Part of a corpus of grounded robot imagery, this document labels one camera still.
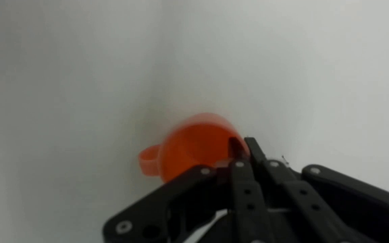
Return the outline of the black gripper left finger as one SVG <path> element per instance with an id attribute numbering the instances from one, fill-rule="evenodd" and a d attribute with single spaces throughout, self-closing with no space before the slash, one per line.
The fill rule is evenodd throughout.
<path id="1" fill-rule="evenodd" d="M 271 243 L 262 188 L 254 168 L 266 160 L 254 137 L 250 156 L 227 167 L 193 166 L 102 226 L 104 243 L 182 243 L 225 210 L 200 243 Z"/>

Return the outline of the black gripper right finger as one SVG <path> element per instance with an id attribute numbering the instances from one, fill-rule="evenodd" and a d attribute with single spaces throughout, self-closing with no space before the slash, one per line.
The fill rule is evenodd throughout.
<path id="1" fill-rule="evenodd" d="M 389 243 L 389 191 L 321 164 L 294 171 L 244 139 L 265 206 L 305 243 Z"/>

